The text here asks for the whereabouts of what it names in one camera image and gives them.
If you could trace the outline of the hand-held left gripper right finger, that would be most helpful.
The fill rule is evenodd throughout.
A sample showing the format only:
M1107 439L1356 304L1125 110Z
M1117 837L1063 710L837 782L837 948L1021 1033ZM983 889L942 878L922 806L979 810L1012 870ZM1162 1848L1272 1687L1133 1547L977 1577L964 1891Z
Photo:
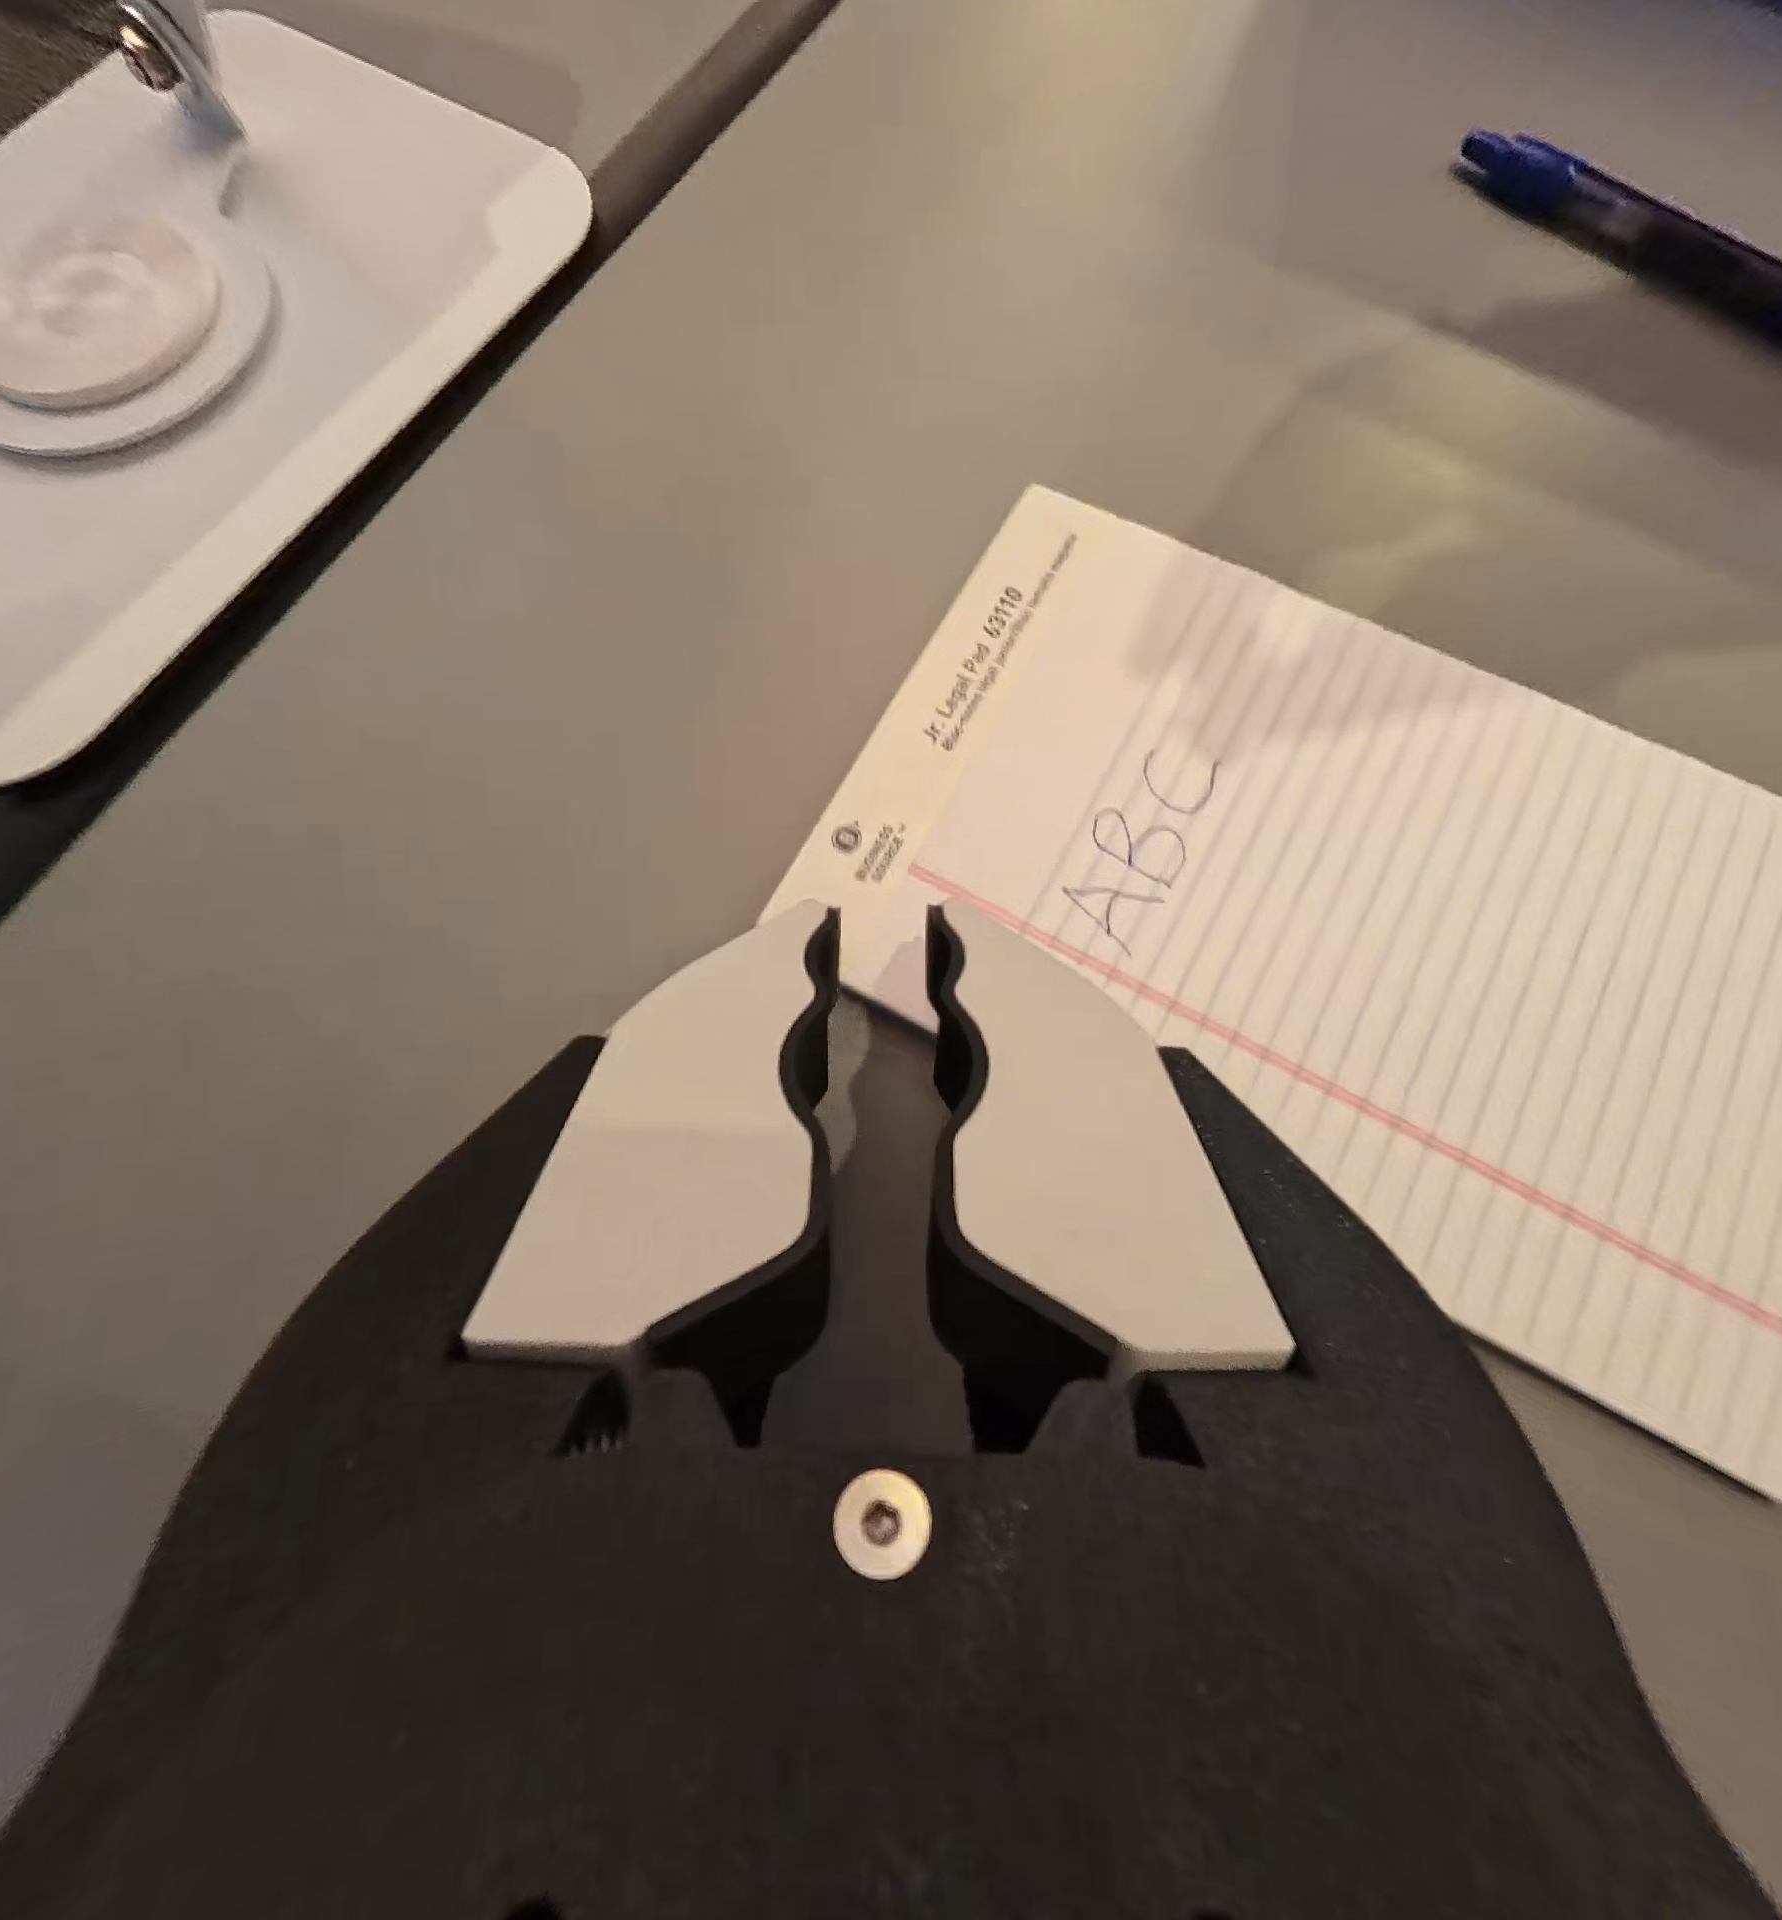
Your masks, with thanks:
M950 1121L936 1226L1107 1370L1282 1370L1294 1337L1159 1050L979 908L927 916Z

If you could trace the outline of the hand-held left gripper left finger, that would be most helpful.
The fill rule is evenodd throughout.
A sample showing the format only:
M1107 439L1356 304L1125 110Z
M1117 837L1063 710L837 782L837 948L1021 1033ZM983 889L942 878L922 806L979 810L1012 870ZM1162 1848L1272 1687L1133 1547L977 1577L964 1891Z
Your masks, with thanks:
M470 1358L650 1353L815 1247L837 946L839 914L800 902L616 1021L464 1322Z

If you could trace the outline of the white lined notepad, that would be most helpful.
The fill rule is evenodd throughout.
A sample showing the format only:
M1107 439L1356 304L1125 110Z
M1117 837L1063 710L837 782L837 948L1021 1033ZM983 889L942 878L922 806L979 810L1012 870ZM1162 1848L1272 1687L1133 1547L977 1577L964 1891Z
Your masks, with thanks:
M974 908L1487 1346L1782 1503L1782 798L1032 488L766 902Z

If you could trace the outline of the blue click pen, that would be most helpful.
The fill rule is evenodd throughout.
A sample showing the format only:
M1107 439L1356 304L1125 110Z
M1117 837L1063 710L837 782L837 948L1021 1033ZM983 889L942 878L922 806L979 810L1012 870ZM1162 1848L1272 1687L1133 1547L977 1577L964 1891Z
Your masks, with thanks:
M1468 132L1458 168L1514 221L1782 354L1782 255L1529 134Z

